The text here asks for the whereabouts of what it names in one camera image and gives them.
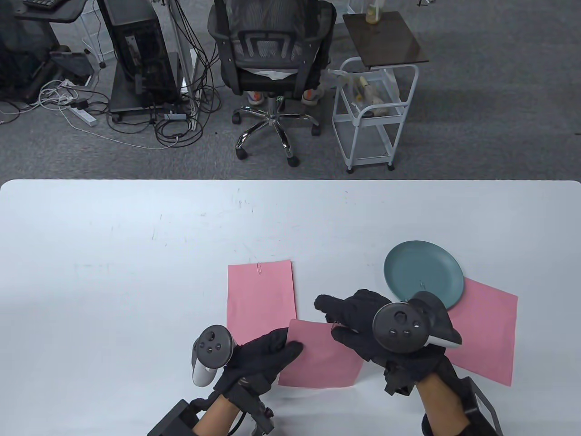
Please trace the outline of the person's left hand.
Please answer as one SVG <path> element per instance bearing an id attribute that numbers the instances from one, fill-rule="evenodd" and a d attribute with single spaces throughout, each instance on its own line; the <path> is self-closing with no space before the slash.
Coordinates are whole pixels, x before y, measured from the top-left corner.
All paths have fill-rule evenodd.
<path id="1" fill-rule="evenodd" d="M 263 395 L 270 391 L 280 372 L 302 353 L 304 345 L 287 341 L 288 329 L 279 328 L 234 348 L 230 361 L 207 399 L 198 398 L 191 405 L 207 411 L 219 395 L 230 399 L 236 386 Z"/>

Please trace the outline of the person's right hand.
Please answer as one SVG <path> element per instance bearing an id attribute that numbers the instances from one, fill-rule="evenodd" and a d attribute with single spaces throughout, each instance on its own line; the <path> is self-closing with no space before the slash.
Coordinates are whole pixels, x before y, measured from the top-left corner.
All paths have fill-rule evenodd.
<path id="1" fill-rule="evenodd" d="M 413 384 L 432 372 L 452 390 L 462 390 L 445 355 L 445 347 L 461 345 L 462 338 L 444 303 L 432 293 L 420 291 L 405 302 L 392 302 L 359 289 L 346 299 L 320 295 L 314 307 L 334 325 L 334 340 L 384 368 L 390 395 L 408 395 Z"/>

